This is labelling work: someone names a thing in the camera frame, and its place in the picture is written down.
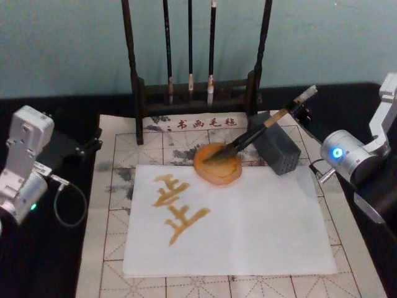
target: blue wall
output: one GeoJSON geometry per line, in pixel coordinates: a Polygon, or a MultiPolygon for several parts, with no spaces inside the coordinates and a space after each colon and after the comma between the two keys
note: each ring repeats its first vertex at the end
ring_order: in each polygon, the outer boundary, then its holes
{"type": "MultiPolygon", "coordinates": [[[[207,81],[210,1],[194,0],[194,75],[207,81]]],[[[245,78],[264,1],[218,0],[215,80],[245,78]]],[[[167,81],[163,6],[130,0],[138,73],[167,81]]],[[[397,71],[397,1],[275,0],[262,86],[373,81],[397,71]]],[[[169,0],[174,81],[187,82],[187,0],[169,0]]],[[[0,98],[131,91],[119,0],[0,0],[0,98]]]]}

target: calligraphy brush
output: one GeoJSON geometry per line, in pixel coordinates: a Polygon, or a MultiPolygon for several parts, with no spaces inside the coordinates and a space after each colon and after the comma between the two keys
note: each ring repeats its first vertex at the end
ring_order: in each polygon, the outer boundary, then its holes
{"type": "Polygon", "coordinates": [[[174,101],[174,84],[172,81],[171,38],[169,33],[168,0],[163,0],[163,10],[164,10],[164,27],[166,29],[168,95],[169,95],[169,103],[172,104],[172,102],[174,101]]]}
{"type": "Polygon", "coordinates": [[[249,144],[251,144],[258,136],[261,135],[262,132],[275,124],[278,120],[280,120],[283,116],[287,115],[289,112],[293,114],[309,97],[313,96],[316,93],[316,86],[314,85],[310,87],[304,93],[294,99],[286,108],[279,110],[271,118],[267,119],[263,124],[259,124],[254,128],[248,130],[246,133],[240,135],[233,142],[227,144],[224,148],[215,152],[213,155],[206,158],[203,162],[215,165],[236,156],[239,151],[243,150],[249,144]]]}
{"type": "Polygon", "coordinates": [[[211,25],[210,25],[210,66],[209,66],[209,77],[208,77],[208,97],[207,104],[209,107],[213,101],[213,52],[215,44],[215,18],[216,18],[216,0],[211,0],[211,25]]]}
{"type": "Polygon", "coordinates": [[[187,15],[189,22],[189,92],[193,93],[193,20],[192,20],[192,0],[187,3],[187,15]]]}

